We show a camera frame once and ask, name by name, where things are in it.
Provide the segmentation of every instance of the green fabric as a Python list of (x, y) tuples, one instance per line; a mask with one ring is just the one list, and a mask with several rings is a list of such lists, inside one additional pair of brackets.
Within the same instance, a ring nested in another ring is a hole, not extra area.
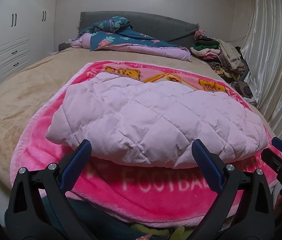
[(186, 240), (194, 230), (193, 228), (185, 229), (183, 226), (175, 229), (172, 228), (170, 231), (168, 229), (159, 230), (148, 228), (141, 224), (133, 224), (131, 225), (131, 228), (144, 234), (153, 234), (153, 236), (158, 236), (160, 238), (166, 238), (169, 240)]
[(181, 236), (184, 233), (184, 227), (178, 227), (172, 233), (170, 240), (181, 240)]
[(139, 232), (142, 232), (145, 234), (153, 234), (154, 236), (159, 236), (161, 238), (168, 238), (170, 235), (170, 232), (168, 229), (162, 229), (162, 230), (151, 229), (141, 224), (133, 224), (131, 225), (131, 228)]
[(185, 229), (184, 227), (178, 227), (172, 233), (169, 240), (186, 240), (194, 229)]
[(203, 49), (218, 49), (219, 47), (217, 45), (212, 45), (212, 46), (193, 46), (193, 48), (197, 51), (203, 50)]

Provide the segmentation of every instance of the pillow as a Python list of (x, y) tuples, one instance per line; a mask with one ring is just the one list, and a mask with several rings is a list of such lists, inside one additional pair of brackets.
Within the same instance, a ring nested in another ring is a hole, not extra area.
[(84, 33), (80, 38), (76, 39), (75, 41), (71, 42), (72, 48), (84, 48), (90, 49), (91, 46), (91, 33)]
[(115, 33), (120, 28), (122, 27), (126, 28), (129, 25), (130, 22), (126, 18), (120, 16), (114, 16), (103, 22), (94, 23), (93, 27), (96, 29), (98, 28), (104, 32)]

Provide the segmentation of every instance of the pink blanket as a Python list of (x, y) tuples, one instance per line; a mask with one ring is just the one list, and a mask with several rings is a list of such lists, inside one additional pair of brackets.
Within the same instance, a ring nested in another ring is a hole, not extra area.
[[(90, 33), (83, 34), (79, 39), (71, 43), (72, 48), (84, 48), (90, 49)], [(155, 48), (147, 47), (139, 44), (123, 43), (116, 45), (106, 45), (102, 47), (103, 50), (114, 50), (114, 51), (123, 51), (123, 52), (136, 52), (141, 54), (148, 54), (154, 56), (175, 58), (191, 62), (191, 54), (187, 48), (179, 47), (166, 47), (166, 48)]]
[[(106, 70), (143, 82), (163, 79), (183, 83), (196, 90), (224, 91), (249, 108), (225, 83), (191, 72), (133, 62), (103, 61), (87, 64), (30, 119), (12, 156), (11, 182), (20, 167), (25, 166), (30, 171), (44, 169), (49, 163), (59, 162), (72, 151), (69, 147), (53, 144), (45, 138), (52, 116), (62, 104), (70, 84), (89, 80)], [(280, 155), (270, 144), (269, 132), (266, 133), (268, 147)], [(260, 154), (258, 152), (234, 165), (245, 171), (261, 168), (269, 185), (273, 186), (276, 174), (261, 160)], [(124, 221), (135, 221), (152, 227), (176, 227), (197, 225), (213, 203), (216, 193), (209, 189), (198, 168), (173, 170), (128, 167), (92, 157), (69, 196), (89, 200)], [(229, 215), (234, 214), (240, 197), (238, 193)]]

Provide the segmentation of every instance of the cartoon bear print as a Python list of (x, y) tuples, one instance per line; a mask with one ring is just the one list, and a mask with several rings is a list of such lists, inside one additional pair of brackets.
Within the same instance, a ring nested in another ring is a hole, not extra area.
[(222, 85), (199, 79), (199, 84), (204, 88), (205, 91), (222, 91), (226, 92), (226, 88)]
[(140, 80), (140, 73), (141, 72), (137, 69), (123, 69), (123, 68), (115, 69), (115, 68), (112, 68), (112, 67), (106, 67), (105, 71), (111, 71), (111, 72), (114, 72), (114, 73), (123, 74), (123, 75), (126, 75), (128, 77), (134, 78), (136, 80)]

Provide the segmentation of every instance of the white satin curtain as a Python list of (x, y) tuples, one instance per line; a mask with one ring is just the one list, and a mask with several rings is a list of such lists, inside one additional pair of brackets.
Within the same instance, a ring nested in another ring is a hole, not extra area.
[(250, 68), (246, 82), (257, 108), (282, 139), (282, 0), (254, 0), (241, 51)]

